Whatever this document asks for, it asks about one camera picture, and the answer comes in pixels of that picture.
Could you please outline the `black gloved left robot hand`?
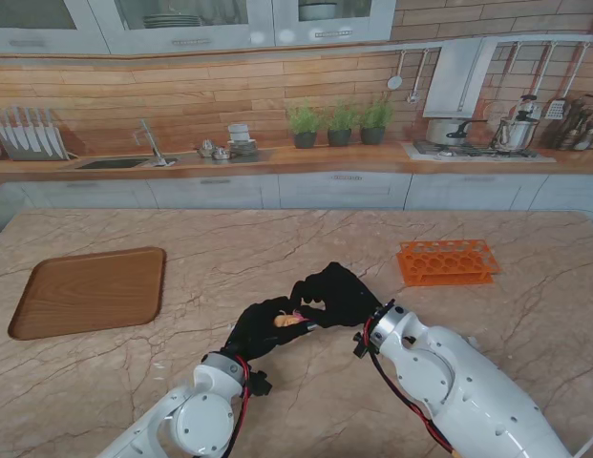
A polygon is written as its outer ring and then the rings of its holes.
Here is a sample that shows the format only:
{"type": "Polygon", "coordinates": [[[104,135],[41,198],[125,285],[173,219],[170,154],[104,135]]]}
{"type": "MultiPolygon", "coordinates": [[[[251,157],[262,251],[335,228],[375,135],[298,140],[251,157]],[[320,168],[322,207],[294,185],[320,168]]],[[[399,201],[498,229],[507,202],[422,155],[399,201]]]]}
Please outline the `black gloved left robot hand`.
{"type": "Polygon", "coordinates": [[[288,344],[310,332],[307,321],[276,326],[283,313],[292,314],[294,304],[282,296],[249,305],[237,320],[221,353],[249,362],[263,357],[276,346],[288,344]]]}

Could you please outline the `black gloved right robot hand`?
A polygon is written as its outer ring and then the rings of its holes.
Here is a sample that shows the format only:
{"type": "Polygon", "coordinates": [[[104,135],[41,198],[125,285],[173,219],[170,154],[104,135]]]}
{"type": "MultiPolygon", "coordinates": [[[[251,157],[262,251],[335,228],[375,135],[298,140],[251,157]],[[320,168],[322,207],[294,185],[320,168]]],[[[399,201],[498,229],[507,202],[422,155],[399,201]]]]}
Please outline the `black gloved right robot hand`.
{"type": "Polygon", "coordinates": [[[323,328],[362,325],[382,306],[356,275],[335,261],[297,281],[289,299],[304,318],[323,328]]]}

